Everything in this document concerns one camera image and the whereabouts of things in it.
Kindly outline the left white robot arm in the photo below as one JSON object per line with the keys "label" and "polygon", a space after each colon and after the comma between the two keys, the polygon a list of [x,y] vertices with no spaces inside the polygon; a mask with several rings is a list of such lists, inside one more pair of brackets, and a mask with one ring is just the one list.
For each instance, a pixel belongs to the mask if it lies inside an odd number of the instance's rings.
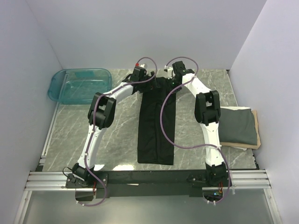
{"label": "left white robot arm", "polygon": [[72,168],[72,175],[78,184],[87,188],[97,179],[94,174],[94,166],[97,151],[106,130],[112,125],[117,103],[131,96],[137,91],[145,89],[147,84],[155,81],[158,69],[148,73],[145,65],[138,63],[117,87],[112,90],[94,95],[88,112],[88,134],[83,151]]}

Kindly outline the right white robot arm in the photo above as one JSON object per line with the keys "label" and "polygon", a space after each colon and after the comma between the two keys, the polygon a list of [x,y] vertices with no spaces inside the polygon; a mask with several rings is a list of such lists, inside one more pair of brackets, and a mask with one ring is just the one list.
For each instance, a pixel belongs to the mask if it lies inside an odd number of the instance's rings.
{"label": "right white robot arm", "polygon": [[210,186],[219,186],[228,178],[227,162],[221,153],[218,131],[221,116],[219,93],[206,87],[182,61],[172,66],[166,65],[164,71],[173,86],[171,93],[185,86],[195,97],[194,116],[202,129],[203,146],[206,149],[205,182]]}

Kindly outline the black t shirt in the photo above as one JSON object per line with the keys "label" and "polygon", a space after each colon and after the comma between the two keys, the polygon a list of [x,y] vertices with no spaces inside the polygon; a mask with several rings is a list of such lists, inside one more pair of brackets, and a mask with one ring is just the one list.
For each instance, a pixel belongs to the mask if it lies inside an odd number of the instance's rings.
{"label": "black t shirt", "polygon": [[174,146],[165,138],[160,125],[162,104],[171,90],[167,79],[158,77],[157,87],[142,94],[138,125],[138,163],[174,163]]}

